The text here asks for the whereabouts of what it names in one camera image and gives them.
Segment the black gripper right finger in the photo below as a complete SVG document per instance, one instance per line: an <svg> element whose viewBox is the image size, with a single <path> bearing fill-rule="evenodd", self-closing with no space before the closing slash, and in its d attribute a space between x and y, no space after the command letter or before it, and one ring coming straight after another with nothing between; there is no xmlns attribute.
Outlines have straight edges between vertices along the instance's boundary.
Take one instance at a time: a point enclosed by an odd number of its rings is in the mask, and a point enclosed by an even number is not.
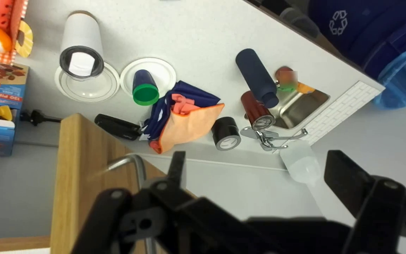
<svg viewBox="0 0 406 254"><path fill-rule="evenodd" d="M324 182L355 218L342 254L397 254L406 237L406 186L369 175L346 153L329 149Z"/></svg>

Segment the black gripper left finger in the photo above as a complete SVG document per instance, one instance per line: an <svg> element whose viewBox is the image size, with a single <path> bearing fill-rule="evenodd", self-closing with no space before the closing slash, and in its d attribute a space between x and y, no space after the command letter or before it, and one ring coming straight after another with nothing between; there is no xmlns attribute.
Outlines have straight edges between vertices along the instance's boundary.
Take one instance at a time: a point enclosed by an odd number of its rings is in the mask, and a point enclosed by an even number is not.
<svg viewBox="0 0 406 254"><path fill-rule="evenodd" d="M174 152L167 173L135 194L101 190L71 254L129 254L139 239L154 241L167 254L239 254L236 220L180 187L184 160L184 151Z"/></svg>

